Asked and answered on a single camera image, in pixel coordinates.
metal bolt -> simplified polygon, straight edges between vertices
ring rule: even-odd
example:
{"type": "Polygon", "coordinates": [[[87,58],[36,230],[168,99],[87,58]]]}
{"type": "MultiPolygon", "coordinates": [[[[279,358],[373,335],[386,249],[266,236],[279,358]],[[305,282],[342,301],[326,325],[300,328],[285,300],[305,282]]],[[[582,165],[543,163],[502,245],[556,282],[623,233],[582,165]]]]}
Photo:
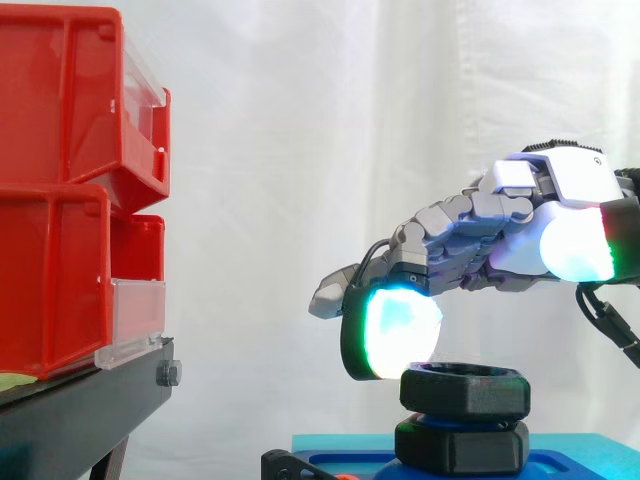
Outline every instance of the metal bolt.
{"type": "Polygon", "coordinates": [[[291,480],[291,472],[286,468],[283,468],[276,473],[276,480],[291,480]]]}
{"type": "Polygon", "coordinates": [[[156,383],[161,387],[177,387],[182,379],[180,360],[163,360],[156,371],[156,383]]]}

red storage bin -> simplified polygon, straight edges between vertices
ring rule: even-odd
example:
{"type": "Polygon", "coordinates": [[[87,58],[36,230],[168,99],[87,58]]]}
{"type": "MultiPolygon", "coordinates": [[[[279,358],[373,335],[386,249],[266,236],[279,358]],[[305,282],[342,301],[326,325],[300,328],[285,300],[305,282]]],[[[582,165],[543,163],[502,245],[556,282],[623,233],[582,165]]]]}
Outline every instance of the red storage bin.
{"type": "Polygon", "coordinates": [[[117,10],[0,4],[0,182],[95,183],[134,213],[169,194],[168,91],[117,10]]]}
{"type": "Polygon", "coordinates": [[[0,373],[45,379],[160,347],[161,218],[112,217],[98,185],[5,184],[0,225],[0,373]]]}

glowing fingertip sensor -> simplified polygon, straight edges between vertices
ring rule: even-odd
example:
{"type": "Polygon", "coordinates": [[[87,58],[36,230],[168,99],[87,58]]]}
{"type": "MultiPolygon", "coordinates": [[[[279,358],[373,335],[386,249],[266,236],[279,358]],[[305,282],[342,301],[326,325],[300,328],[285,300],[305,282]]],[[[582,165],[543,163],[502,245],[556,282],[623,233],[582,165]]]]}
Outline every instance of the glowing fingertip sensor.
{"type": "Polygon", "coordinates": [[[342,361],[356,380],[397,379],[412,362],[428,361],[442,312],[408,288],[364,287],[345,296],[342,361]]]}
{"type": "Polygon", "coordinates": [[[552,274],[569,282],[605,282],[615,275],[599,208],[553,220],[540,238],[540,256],[552,274]]]}

black metal shelf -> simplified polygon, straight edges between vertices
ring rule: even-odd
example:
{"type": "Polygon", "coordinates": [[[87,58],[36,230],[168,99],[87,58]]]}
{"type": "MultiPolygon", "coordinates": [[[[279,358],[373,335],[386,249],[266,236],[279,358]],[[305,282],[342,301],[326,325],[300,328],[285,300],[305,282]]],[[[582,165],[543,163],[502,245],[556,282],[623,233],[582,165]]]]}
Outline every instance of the black metal shelf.
{"type": "Polygon", "coordinates": [[[95,367],[0,393],[0,480],[119,476],[129,434],[171,397],[161,349],[113,370],[95,367]]]}

green object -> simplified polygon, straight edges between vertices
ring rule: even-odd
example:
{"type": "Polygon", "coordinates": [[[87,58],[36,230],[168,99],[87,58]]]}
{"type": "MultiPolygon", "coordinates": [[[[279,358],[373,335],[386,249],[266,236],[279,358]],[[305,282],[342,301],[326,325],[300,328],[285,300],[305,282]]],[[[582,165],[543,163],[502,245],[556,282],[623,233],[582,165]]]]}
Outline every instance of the green object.
{"type": "Polygon", "coordinates": [[[29,385],[38,380],[36,377],[20,373],[0,373],[0,392],[20,385],[29,385]]]}

